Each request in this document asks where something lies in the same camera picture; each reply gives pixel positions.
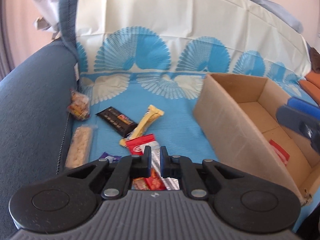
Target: blue sofa armrest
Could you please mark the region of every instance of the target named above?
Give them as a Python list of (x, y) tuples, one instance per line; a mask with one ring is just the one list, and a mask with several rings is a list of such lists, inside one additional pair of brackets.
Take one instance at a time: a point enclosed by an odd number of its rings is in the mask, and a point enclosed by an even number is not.
[(0, 82), (0, 239), (16, 231), (8, 210), (21, 186), (56, 174), (70, 145), (66, 111), (76, 58), (62, 41), (43, 47)]

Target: pink wall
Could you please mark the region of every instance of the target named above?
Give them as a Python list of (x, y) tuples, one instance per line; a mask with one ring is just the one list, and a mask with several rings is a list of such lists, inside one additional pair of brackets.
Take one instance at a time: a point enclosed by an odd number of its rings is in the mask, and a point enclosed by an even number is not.
[[(302, 35), (311, 46), (314, 46), (317, 39), (320, 1), (273, 1), (282, 5), (302, 22), (304, 27)], [(34, 7), (32, 0), (7, 0), (9, 39), (16, 65), (51, 41), (51, 33), (36, 31), (32, 25), (33, 21), (39, 16), (40, 14)]]

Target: black snack bar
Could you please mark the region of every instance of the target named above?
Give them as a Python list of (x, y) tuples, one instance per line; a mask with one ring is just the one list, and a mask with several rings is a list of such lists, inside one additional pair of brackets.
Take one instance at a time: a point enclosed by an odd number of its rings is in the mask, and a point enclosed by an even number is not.
[(96, 115), (111, 125), (123, 138), (126, 138), (138, 125), (112, 106)]

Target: yellow snack bar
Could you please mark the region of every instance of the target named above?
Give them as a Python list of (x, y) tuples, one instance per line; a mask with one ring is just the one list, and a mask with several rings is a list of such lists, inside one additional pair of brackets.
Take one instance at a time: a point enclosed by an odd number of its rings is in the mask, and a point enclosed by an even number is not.
[(121, 139), (119, 144), (125, 147), (126, 141), (142, 136), (145, 133), (145, 131), (148, 129), (148, 127), (162, 115), (164, 115), (164, 111), (156, 108), (153, 105), (150, 105), (148, 107), (147, 112), (142, 117), (138, 126), (132, 131), (131, 134), (129, 134), (127, 138)]

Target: cardboard box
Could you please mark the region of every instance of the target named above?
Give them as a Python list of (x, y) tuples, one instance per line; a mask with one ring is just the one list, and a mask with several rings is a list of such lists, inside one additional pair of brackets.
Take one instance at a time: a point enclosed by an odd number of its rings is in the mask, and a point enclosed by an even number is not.
[[(320, 185), (320, 156), (309, 140), (277, 123), (276, 110), (288, 98), (268, 78), (210, 74), (194, 117), (222, 163), (290, 189), (304, 205)], [(290, 155), (287, 167), (271, 139)]]

